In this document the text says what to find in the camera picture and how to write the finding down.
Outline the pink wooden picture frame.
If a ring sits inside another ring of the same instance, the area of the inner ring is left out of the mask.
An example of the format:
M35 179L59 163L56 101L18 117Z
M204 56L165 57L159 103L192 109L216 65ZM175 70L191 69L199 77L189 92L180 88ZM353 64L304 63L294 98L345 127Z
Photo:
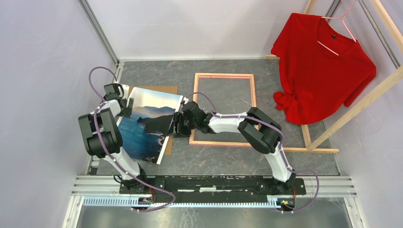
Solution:
M192 95L200 108L220 114L239 114L257 106L253 74L196 73ZM190 145L250 147L238 133L203 134L193 130Z

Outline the coastal landscape photo print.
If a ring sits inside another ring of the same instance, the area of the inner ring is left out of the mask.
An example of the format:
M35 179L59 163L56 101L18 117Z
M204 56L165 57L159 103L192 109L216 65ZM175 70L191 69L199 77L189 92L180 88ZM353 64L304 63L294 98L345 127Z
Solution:
M169 136L163 130L151 130L151 124L167 121L171 125L183 96L134 87L129 97L134 99L132 115L117 121L123 149L133 159L160 164Z

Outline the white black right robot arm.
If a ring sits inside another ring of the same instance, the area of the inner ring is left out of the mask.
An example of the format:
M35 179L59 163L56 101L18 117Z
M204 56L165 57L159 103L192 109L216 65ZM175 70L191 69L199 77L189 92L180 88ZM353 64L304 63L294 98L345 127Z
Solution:
M296 174L283 148L281 127L257 107L240 114L205 112L196 102L182 102L181 112L175 112L167 135L191 136L197 129L204 134L239 133L253 149L265 155L277 192L286 194L294 187Z

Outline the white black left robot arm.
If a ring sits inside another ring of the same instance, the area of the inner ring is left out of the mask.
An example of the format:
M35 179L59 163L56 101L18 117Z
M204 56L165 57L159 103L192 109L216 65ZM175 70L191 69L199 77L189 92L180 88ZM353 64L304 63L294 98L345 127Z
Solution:
M87 153L109 162L118 172L114 180L124 190L145 193L149 180L144 169L132 160L123 148L123 138L116 117L131 117L134 99L129 97L129 86L107 84L105 95L95 111L78 118Z

